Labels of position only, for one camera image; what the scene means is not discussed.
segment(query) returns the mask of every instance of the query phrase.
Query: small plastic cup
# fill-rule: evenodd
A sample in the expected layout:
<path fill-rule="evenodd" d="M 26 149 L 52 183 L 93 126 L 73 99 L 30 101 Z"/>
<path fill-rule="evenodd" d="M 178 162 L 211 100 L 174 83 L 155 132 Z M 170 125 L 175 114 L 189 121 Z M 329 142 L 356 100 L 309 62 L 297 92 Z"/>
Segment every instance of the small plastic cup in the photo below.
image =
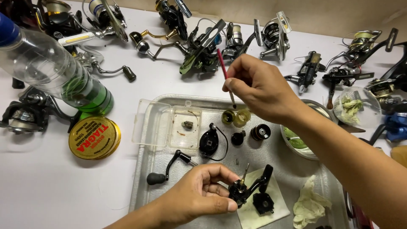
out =
<path fill-rule="evenodd" d="M 360 101 L 362 103 L 362 107 L 354 115 L 347 113 L 344 108 L 343 103 L 349 100 L 352 103 L 360 103 Z M 333 104 L 333 112 L 340 121 L 361 128 L 374 128 L 381 120 L 379 101 L 372 93 L 362 87 L 345 88 L 341 95 L 336 98 Z"/>

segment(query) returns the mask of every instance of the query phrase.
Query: plastic bottle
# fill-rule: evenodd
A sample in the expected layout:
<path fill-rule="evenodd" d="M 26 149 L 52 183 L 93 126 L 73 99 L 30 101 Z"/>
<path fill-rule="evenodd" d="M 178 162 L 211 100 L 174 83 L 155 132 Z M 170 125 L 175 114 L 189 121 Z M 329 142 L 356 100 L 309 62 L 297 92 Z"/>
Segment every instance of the plastic bottle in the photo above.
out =
<path fill-rule="evenodd" d="M 0 68 L 85 113 L 105 115 L 114 104 L 110 91 L 56 40 L 21 29 L 1 13 Z"/>

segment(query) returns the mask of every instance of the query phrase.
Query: white table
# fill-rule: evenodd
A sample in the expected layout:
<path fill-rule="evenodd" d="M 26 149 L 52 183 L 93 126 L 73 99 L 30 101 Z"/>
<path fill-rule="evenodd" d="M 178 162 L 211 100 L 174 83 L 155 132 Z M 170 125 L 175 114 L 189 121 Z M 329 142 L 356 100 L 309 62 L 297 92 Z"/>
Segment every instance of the white table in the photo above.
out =
<path fill-rule="evenodd" d="M 68 3 L 72 5 L 73 12 L 80 9 L 80 3 Z M 157 12 L 124 8 L 122 12 L 127 19 L 127 33 L 148 29 L 153 34 L 164 34 L 163 23 Z M 90 27 L 85 18 L 83 21 Z M 195 25 L 190 23 L 188 30 L 192 30 Z M 254 30 L 253 25 L 241 26 L 246 40 Z M 201 24 L 200 27 L 205 29 L 206 26 Z M 277 65 L 283 75 L 295 74 L 300 64 L 293 59 L 306 56 L 309 51 L 321 53 L 321 63 L 326 64 L 330 58 L 346 50 L 339 37 L 293 31 L 288 34 L 288 38 L 291 49 L 287 52 L 286 60 L 267 61 Z M 155 53 L 158 46 L 154 43 L 159 44 L 160 40 L 151 37 L 147 40 L 151 51 Z M 94 40 L 90 44 L 105 56 L 101 64 L 103 69 L 113 70 L 125 64 L 137 75 L 137 80 L 131 84 L 122 73 L 112 77 L 101 76 L 101 82 L 115 99 L 114 108 L 107 117 L 116 122 L 122 131 L 120 146 L 114 154 L 101 161 L 79 159 L 69 150 L 68 126 L 56 120 L 55 116 L 51 116 L 46 133 L 37 133 L 35 137 L 16 136 L 1 129 L 0 228 L 100 229 L 113 223 L 128 211 L 137 159 L 138 146 L 131 142 L 131 136 L 138 101 L 153 100 L 169 93 L 229 98 L 229 94 L 221 90 L 224 82 L 222 71 L 213 76 L 181 76 L 178 69 L 184 57 L 175 48 L 164 49 L 159 59 L 152 61 L 139 55 L 131 41 L 125 44 L 110 37 Z M 254 41 L 247 53 L 258 57 L 264 50 Z M 401 58 L 402 53 L 400 47 L 395 47 L 391 53 L 386 53 L 382 48 L 369 58 L 362 69 L 381 77 Z M 317 83 L 310 86 L 300 98 L 326 104 L 328 88 L 322 84 L 322 76 L 323 73 L 318 73 Z M 355 85 L 365 86 L 369 81 L 361 80 Z M 18 100 L 20 90 L 11 88 L 11 77 L 2 70 L 0 85 L 0 113 L 3 113 L 11 101 Z M 297 85 L 290 85 L 298 92 Z M 65 103 L 59 102 L 59 105 L 68 114 L 75 113 L 75 109 Z M 357 136 L 369 139 L 373 132 L 374 129 L 369 129 Z M 383 139 L 379 139 L 375 146 L 382 147 L 389 155 L 391 147 Z"/>

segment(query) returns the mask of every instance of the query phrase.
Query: bottle cap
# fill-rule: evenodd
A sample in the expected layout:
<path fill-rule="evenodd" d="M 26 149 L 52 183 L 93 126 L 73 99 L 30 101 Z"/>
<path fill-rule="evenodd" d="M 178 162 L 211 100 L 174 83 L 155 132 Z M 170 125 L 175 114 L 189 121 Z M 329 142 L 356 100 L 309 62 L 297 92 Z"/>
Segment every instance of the bottle cap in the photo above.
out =
<path fill-rule="evenodd" d="M 19 32 L 20 28 L 11 19 L 0 13 L 0 47 L 13 43 Z"/>
<path fill-rule="evenodd" d="M 91 116 L 79 121 L 69 134 L 69 148 L 75 156 L 103 159 L 111 155 L 121 139 L 119 127 L 105 117 Z"/>

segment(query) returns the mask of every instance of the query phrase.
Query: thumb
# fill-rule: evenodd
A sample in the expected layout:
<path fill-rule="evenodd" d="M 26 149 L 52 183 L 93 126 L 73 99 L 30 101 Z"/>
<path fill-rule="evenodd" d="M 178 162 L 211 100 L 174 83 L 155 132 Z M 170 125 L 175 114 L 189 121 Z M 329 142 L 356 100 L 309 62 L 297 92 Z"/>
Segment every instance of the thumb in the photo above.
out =
<path fill-rule="evenodd" d="M 254 88 L 249 87 L 244 81 L 237 78 L 227 78 L 225 86 L 243 101 L 248 95 L 253 93 L 253 90 L 255 90 Z"/>
<path fill-rule="evenodd" d="M 224 214 L 237 210 L 234 200 L 222 196 L 203 197 L 199 205 L 201 215 Z"/>

